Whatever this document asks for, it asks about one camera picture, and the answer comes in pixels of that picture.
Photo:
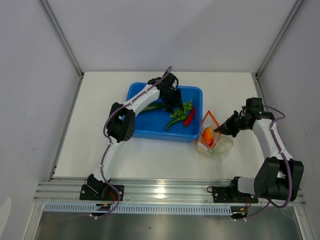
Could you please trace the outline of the orange red mango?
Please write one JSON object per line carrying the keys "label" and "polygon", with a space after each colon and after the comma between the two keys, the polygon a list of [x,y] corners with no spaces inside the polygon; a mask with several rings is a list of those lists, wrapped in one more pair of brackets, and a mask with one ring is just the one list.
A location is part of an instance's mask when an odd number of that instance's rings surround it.
{"label": "orange red mango", "polygon": [[212,147],[214,145],[215,132],[212,126],[208,126],[207,128],[204,129],[204,131],[202,132],[202,139],[207,146]]}

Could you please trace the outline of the white cauliflower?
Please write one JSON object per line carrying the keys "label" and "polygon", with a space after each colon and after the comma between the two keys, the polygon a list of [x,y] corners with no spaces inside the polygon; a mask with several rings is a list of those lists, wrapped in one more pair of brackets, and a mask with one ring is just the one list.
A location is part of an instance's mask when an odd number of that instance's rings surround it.
{"label": "white cauliflower", "polygon": [[233,147],[233,141],[229,138],[222,138],[215,145],[214,149],[210,153],[210,156],[220,156],[226,158],[229,156]]}

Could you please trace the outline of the clear zip top bag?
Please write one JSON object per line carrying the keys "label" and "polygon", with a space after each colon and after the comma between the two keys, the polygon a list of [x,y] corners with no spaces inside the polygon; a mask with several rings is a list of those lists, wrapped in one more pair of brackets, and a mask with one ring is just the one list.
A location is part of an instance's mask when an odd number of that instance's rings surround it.
{"label": "clear zip top bag", "polygon": [[220,132],[214,132],[219,126],[214,115],[208,110],[200,123],[196,150],[217,163],[223,163],[229,157],[234,143],[231,138],[222,135]]}

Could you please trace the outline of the yellow orange mango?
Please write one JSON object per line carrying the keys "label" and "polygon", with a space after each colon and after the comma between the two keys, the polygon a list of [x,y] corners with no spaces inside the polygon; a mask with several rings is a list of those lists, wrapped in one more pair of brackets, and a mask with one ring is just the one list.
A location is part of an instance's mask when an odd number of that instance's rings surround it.
{"label": "yellow orange mango", "polygon": [[206,154],[208,152],[208,149],[205,145],[197,145],[196,149],[202,154]]}

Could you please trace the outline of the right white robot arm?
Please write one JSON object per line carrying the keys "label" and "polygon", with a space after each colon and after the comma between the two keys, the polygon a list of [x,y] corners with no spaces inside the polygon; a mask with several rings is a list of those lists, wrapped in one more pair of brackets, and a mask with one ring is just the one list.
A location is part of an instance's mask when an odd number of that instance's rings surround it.
{"label": "right white robot arm", "polygon": [[236,176],[231,180],[228,196],[232,201],[239,202],[246,195],[285,203],[296,199],[304,165],[286,150],[276,122],[273,113],[265,110],[262,99],[252,97],[246,100],[241,113],[234,111],[214,130],[233,138],[240,131],[252,130],[263,153],[264,162],[254,178]]}

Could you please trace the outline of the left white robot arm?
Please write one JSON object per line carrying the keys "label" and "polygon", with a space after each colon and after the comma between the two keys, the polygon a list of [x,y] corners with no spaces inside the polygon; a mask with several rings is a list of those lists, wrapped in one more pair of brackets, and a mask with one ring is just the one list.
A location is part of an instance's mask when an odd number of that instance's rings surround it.
{"label": "left white robot arm", "polygon": [[168,67],[162,77],[153,78],[135,96],[124,103],[115,102],[111,106],[102,133],[107,138],[106,149],[94,173],[90,174],[86,184],[81,187],[80,200],[106,200],[110,191],[115,191],[117,200],[120,191],[110,183],[116,165],[115,155],[124,142],[135,133],[136,117],[149,104],[161,99],[163,109],[173,113],[175,108],[183,110],[182,94],[178,89],[179,80]]}

